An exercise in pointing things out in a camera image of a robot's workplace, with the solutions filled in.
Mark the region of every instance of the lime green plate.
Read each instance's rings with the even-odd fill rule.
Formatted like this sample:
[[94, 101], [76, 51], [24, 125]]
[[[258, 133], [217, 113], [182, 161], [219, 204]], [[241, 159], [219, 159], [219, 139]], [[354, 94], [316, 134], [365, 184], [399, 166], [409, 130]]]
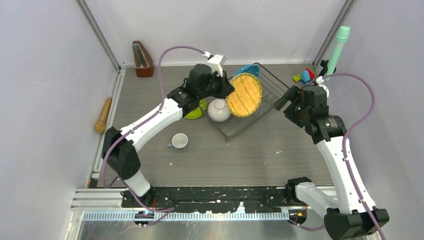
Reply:
[[202, 110], [200, 110], [200, 107], [203, 110], [206, 110], [207, 107], [207, 103], [205, 99], [200, 100], [199, 102], [199, 107], [194, 109], [193, 111], [189, 112], [187, 115], [185, 115], [184, 118], [186, 119], [197, 119], [200, 118], [203, 114], [202, 114]]

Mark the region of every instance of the red block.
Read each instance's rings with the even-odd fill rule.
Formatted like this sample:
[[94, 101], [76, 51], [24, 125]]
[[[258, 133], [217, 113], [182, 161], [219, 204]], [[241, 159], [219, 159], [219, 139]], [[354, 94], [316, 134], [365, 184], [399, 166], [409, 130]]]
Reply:
[[311, 70], [309, 70], [309, 68], [305, 68], [304, 71], [305, 70], [307, 70], [307, 72], [309, 73], [310, 79], [314, 79], [315, 78], [315, 74]]

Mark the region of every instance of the wire rack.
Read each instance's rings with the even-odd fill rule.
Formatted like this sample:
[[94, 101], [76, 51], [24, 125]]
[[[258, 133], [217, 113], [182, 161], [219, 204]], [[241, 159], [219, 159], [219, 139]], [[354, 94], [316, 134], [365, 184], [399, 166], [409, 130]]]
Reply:
[[[228, 120], [223, 122], [216, 122], [209, 117], [207, 110], [203, 110], [203, 115], [212, 123], [212, 125], [221, 133], [227, 142], [234, 139], [237, 135], [247, 129], [250, 125], [255, 123], [269, 111], [274, 109], [274, 102], [279, 100], [286, 89], [289, 87], [266, 69], [262, 64], [255, 62], [254, 64], [259, 65], [259, 76], [258, 79], [262, 85], [262, 101], [260, 102], [257, 110], [250, 116], [237, 117], [231, 115]], [[209, 105], [214, 97], [206, 98], [207, 105]]]

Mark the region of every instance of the white bowl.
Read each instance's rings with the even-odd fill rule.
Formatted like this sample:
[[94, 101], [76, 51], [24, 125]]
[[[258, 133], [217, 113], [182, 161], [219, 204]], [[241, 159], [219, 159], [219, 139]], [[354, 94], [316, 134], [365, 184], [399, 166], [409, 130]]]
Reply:
[[224, 122], [231, 116], [224, 99], [215, 99], [207, 106], [207, 114], [215, 122]]

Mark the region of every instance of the cup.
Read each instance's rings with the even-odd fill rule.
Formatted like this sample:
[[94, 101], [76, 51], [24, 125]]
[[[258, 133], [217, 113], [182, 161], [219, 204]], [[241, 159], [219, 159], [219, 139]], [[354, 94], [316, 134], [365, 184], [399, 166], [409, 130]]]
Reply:
[[172, 143], [168, 143], [167, 147], [184, 153], [189, 149], [189, 138], [184, 133], [177, 133], [172, 137]]

